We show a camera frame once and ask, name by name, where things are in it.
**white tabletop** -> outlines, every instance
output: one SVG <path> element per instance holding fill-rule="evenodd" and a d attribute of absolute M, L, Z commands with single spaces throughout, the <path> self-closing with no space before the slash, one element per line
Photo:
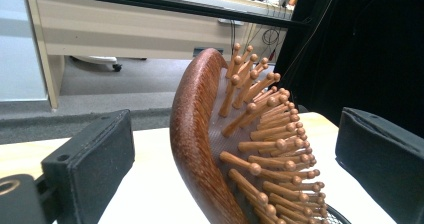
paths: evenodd
<path fill-rule="evenodd" d="M 351 223 L 395 223 L 335 160 L 338 128 L 317 113 L 301 114 L 325 183 L 326 203 Z M 135 163 L 99 223 L 209 223 L 172 156 L 169 129 L 135 131 Z M 0 145 L 0 178 L 41 174 L 40 161 L 68 139 Z"/>

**brown wood grain surface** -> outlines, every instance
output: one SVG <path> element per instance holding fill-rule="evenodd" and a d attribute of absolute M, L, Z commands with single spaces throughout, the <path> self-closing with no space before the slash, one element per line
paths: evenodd
<path fill-rule="evenodd" d="M 209 119 L 222 68 L 227 63 L 215 49 L 202 51 L 187 67 L 172 106 L 171 148 L 182 179 L 211 223 L 248 223 L 209 147 Z"/>

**chair caster wheel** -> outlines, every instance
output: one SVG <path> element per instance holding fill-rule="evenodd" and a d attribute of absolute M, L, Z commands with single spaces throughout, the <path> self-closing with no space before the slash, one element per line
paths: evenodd
<path fill-rule="evenodd" d="M 120 72 L 122 69 L 122 65 L 119 65 L 119 64 L 114 64 L 112 65 L 112 67 L 115 70 L 115 72 Z"/>

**gray carpet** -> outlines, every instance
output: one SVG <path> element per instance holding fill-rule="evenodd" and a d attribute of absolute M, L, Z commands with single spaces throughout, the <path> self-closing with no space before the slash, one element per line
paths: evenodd
<path fill-rule="evenodd" d="M 131 111 L 132 129 L 169 126 L 175 91 L 190 60 L 118 58 L 112 66 L 66 57 L 59 108 L 48 101 L 1 102 L 0 144 L 72 137 L 104 113 Z"/>

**wooden hairbrush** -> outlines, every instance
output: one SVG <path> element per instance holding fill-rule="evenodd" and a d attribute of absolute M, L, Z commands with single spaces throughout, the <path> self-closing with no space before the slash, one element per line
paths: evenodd
<path fill-rule="evenodd" d="M 177 89 L 170 122 L 177 168 L 211 223 L 328 223 L 324 184 L 290 92 L 268 86 L 252 47 L 227 65 L 202 51 Z"/>

